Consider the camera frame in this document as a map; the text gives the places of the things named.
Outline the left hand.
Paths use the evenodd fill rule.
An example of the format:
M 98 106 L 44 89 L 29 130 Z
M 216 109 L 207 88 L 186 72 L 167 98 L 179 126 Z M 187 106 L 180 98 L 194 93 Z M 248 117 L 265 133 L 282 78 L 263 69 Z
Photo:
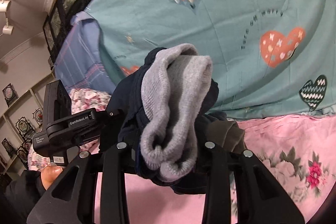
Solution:
M 58 166 L 55 163 L 50 163 L 42 170 L 41 181 L 45 190 L 47 190 L 53 184 L 53 182 L 57 179 L 63 170 L 63 167 Z

